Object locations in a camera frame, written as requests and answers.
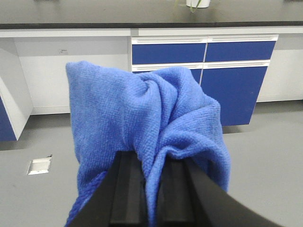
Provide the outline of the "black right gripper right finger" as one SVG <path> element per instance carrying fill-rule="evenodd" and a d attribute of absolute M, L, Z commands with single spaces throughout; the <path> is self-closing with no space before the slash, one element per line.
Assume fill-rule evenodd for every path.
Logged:
<path fill-rule="evenodd" d="M 159 227 L 277 227 L 212 181 L 190 158 L 165 161 L 157 202 Z"/>

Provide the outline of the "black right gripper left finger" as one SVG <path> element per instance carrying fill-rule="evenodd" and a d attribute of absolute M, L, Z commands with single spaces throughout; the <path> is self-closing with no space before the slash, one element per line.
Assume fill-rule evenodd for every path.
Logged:
<path fill-rule="evenodd" d="M 80 226 L 147 226 L 144 179 L 134 152 L 117 152 L 105 179 L 81 210 Z"/>

